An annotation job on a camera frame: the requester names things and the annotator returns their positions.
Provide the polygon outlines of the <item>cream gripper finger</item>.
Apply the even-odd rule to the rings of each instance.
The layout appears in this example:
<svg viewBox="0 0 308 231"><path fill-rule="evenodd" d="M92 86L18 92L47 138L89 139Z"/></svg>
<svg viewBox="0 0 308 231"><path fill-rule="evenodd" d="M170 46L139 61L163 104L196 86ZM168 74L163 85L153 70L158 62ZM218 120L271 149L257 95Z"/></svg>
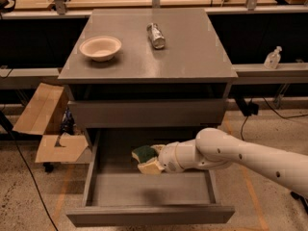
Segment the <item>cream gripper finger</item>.
<svg viewBox="0 0 308 231"><path fill-rule="evenodd" d="M165 147L164 144L153 144L150 146L153 155L159 155Z"/></svg>
<svg viewBox="0 0 308 231"><path fill-rule="evenodd" d="M142 174L148 175L158 175L164 170L157 157L148 160L146 163L138 164L138 169Z"/></svg>

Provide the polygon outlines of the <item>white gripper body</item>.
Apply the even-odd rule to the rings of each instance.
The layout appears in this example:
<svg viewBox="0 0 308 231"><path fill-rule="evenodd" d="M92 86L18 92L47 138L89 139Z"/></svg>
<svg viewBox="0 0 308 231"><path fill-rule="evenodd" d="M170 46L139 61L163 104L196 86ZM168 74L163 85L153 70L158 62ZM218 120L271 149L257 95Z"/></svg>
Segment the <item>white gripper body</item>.
<svg viewBox="0 0 308 231"><path fill-rule="evenodd" d="M180 166L176 156L178 142L165 145L159 153L159 163L167 173L180 173L184 169Z"/></svg>

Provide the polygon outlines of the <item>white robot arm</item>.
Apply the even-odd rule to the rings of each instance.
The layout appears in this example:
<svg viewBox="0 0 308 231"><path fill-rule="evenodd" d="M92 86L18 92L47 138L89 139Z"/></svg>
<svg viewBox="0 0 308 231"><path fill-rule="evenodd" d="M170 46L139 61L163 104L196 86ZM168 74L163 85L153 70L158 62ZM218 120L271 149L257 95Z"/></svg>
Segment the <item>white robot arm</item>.
<svg viewBox="0 0 308 231"><path fill-rule="evenodd" d="M199 131L190 141L138 147L132 157L143 174L220 169L237 163L308 197L307 155L241 141L215 128Z"/></svg>

